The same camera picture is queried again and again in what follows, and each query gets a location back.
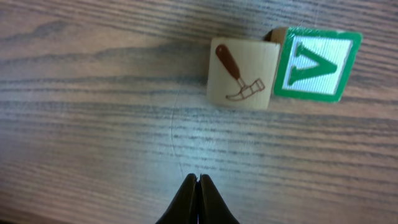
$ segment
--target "scratch on table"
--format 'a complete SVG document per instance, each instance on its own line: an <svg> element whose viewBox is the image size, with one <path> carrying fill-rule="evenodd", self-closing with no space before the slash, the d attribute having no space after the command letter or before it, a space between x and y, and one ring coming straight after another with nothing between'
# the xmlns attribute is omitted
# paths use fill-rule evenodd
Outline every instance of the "scratch on table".
<svg viewBox="0 0 398 224"><path fill-rule="evenodd" d="M175 109L175 106L177 105L177 100L178 100L178 96L180 95L181 86L182 86L182 83L180 83L180 86L178 88L178 92L177 92L177 95L175 96L174 105L173 105L173 108L172 108L172 114L170 115L170 139L171 139L171 142L172 142L173 155L178 159L178 165L180 166L181 178L184 179L184 174L183 174L182 166L181 166L181 160L177 156L177 154L175 153L174 140L173 140L174 109Z"/></svg>

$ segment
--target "wooden block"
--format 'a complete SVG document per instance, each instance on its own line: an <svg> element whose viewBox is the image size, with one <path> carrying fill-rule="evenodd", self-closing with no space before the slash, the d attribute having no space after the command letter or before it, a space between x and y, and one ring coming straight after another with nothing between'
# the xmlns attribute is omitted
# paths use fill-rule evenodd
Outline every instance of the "wooden block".
<svg viewBox="0 0 398 224"><path fill-rule="evenodd" d="M273 30L271 41L282 46L275 95L330 103L340 101L362 34L285 27Z"/></svg>
<svg viewBox="0 0 398 224"><path fill-rule="evenodd" d="M280 45L255 40L211 41L208 100L216 105L265 110Z"/></svg>

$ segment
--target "hammer image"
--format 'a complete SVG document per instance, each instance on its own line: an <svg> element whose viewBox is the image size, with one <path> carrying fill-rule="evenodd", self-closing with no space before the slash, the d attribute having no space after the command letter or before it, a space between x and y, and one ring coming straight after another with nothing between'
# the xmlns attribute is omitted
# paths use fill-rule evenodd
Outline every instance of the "hammer image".
<svg viewBox="0 0 398 224"><path fill-rule="evenodd" d="M241 78L241 73L239 71L239 67L235 62L235 59L232 57L231 52L228 50L227 46L224 44L220 44L216 48L216 55L224 67L227 69L228 73L236 80L241 90L239 93L234 95L227 95L226 99L231 101L241 101L249 98L253 94L260 92L266 88L261 79L257 79L250 86L246 85L243 79Z"/></svg>

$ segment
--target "table top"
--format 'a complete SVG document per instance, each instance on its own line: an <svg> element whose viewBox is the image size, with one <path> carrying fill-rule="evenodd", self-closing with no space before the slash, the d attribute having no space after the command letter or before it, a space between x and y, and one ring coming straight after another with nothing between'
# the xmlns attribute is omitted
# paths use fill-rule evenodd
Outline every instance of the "table top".
<svg viewBox="0 0 398 224"><path fill-rule="evenodd" d="M206 100L212 37L364 34L338 104ZM209 174L242 223L398 222L398 3L0 0L0 219L154 223Z"/></svg>

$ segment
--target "block face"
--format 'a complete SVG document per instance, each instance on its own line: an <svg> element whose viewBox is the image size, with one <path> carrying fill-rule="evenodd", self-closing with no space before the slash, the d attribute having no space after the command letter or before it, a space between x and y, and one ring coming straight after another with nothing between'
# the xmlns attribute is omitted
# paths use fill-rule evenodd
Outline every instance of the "block face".
<svg viewBox="0 0 398 224"><path fill-rule="evenodd" d="M211 42L208 100L216 105L265 110L275 78L280 45L216 38Z"/></svg>
<svg viewBox="0 0 398 224"><path fill-rule="evenodd" d="M275 95L338 102L351 73L362 35L287 28L283 37L279 32L272 41L284 45L274 85Z"/></svg>

